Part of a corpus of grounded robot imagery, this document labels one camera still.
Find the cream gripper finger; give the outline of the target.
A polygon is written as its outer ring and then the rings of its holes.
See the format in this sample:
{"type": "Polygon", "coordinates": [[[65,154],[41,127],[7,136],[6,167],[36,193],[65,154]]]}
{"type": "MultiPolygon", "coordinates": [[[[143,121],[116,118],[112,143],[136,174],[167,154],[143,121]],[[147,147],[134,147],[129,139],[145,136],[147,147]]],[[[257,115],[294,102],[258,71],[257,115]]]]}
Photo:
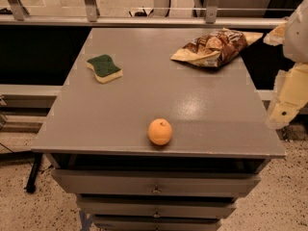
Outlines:
{"type": "Polygon", "coordinates": [[[286,22],[281,23],[269,33],[263,39],[263,42],[267,45],[277,46],[284,43],[285,40],[285,29],[286,29],[286,22]]]}
{"type": "Polygon", "coordinates": [[[271,129],[287,126],[307,103],[308,64],[295,63],[288,71],[279,70],[266,124],[271,129]]]}

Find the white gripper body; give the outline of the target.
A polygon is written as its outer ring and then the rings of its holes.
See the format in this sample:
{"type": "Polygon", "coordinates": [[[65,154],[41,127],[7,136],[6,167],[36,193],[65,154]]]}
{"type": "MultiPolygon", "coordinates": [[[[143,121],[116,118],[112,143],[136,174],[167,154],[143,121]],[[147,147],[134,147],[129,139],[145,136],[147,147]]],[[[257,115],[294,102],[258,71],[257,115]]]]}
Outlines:
{"type": "Polygon", "coordinates": [[[308,63],[308,0],[303,0],[289,17],[283,54],[293,62],[308,63]]]}

